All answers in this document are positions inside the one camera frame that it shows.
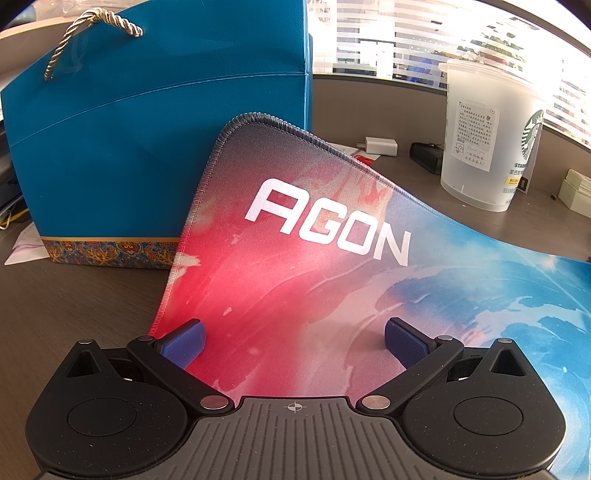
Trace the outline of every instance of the ribbed gray surface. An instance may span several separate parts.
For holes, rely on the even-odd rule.
[[[40,480],[56,480],[45,474]],[[391,421],[342,398],[247,398],[204,418],[181,449],[130,480],[452,480],[414,453]],[[528,477],[550,480],[546,471]]]

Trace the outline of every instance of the white charger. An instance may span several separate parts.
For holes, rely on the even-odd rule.
[[[398,153],[398,144],[391,138],[365,137],[365,151],[395,157]]]

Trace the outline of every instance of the starbucks cup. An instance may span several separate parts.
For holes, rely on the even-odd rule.
[[[504,212],[541,134],[544,96],[487,65],[449,60],[439,69],[449,86],[441,185],[465,203]]]

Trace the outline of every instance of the gray desk surface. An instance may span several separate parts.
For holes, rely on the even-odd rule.
[[[446,215],[494,238],[587,260],[591,219],[547,193],[517,193],[509,210],[465,206],[407,157],[382,157],[384,174]],[[0,465],[4,480],[38,472],[24,437],[27,414],[49,377],[81,338],[106,348],[144,334],[156,313],[167,272],[53,264],[49,259],[3,265],[23,225],[0,233]]]

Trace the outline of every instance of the red and blue mouse pad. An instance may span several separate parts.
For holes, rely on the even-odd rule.
[[[200,319],[189,373],[243,395],[348,395],[404,370],[384,348],[403,318],[467,346],[517,341],[559,404],[551,472],[588,479],[591,264],[499,242],[328,143],[248,113],[217,140],[152,326]]]

